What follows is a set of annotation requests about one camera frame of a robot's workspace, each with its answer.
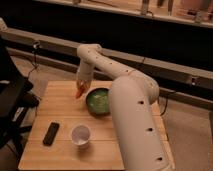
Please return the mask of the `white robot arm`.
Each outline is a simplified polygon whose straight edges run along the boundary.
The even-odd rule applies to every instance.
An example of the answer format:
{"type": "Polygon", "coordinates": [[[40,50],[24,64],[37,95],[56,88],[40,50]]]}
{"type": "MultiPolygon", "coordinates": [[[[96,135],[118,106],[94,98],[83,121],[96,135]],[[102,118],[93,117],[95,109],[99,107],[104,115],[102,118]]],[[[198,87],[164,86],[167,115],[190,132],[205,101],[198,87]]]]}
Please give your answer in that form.
{"type": "Polygon", "coordinates": [[[98,44],[79,45],[77,56],[77,97],[90,88],[94,69],[113,80],[109,107],[125,171],[174,171],[151,110],[159,97],[158,83],[143,72],[104,56],[98,44]]]}

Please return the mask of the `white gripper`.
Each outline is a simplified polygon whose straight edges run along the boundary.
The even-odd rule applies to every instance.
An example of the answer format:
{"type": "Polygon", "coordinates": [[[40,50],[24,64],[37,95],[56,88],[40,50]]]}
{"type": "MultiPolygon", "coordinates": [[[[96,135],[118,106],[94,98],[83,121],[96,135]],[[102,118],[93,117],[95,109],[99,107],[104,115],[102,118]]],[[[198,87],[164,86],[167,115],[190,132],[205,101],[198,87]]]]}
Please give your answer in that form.
{"type": "Polygon", "coordinates": [[[77,81],[76,81],[77,89],[80,89],[81,81],[85,81],[83,87],[85,91],[88,91],[92,79],[93,79],[93,66],[91,64],[81,62],[77,70],[77,81]]]}

